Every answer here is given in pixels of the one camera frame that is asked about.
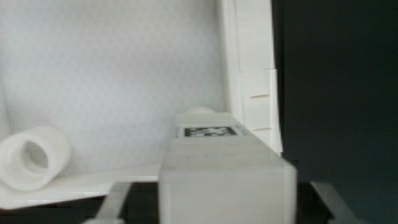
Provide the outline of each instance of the white surface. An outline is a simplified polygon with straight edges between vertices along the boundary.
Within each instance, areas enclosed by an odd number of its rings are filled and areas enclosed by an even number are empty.
[[[46,167],[34,161],[27,144],[34,143],[46,157]],[[34,191],[52,181],[71,159],[64,133],[41,126],[14,134],[0,143],[0,181],[20,191]]]
[[[180,115],[178,126],[190,119]],[[162,224],[293,224],[295,180],[293,166],[252,134],[174,139],[160,171]]]
[[[0,5],[12,132],[52,125],[68,134],[64,175],[158,163],[174,114],[224,110],[215,0]]]
[[[219,17],[229,111],[281,153],[270,0],[219,0]]]
[[[11,134],[5,106],[7,106],[7,103],[5,103],[5,97],[4,97],[4,86],[2,86],[2,76],[0,76],[0,141],[9,137],[9,134]]]
[[[116,182],[156,182],[160,165],[59,177],[43,189],[21,192],[0,183],[0,208],[16,209],[108,194]]]

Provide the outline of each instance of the tape roll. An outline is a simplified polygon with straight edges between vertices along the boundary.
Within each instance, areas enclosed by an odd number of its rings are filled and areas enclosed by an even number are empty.
[[[43,151],[46,166],[32,159],[27,145]],[[66,168],[71,159],[71,145],[64,133],[41,126],[12,135],[0,144],[0,179],[20,191],[44,187]]]

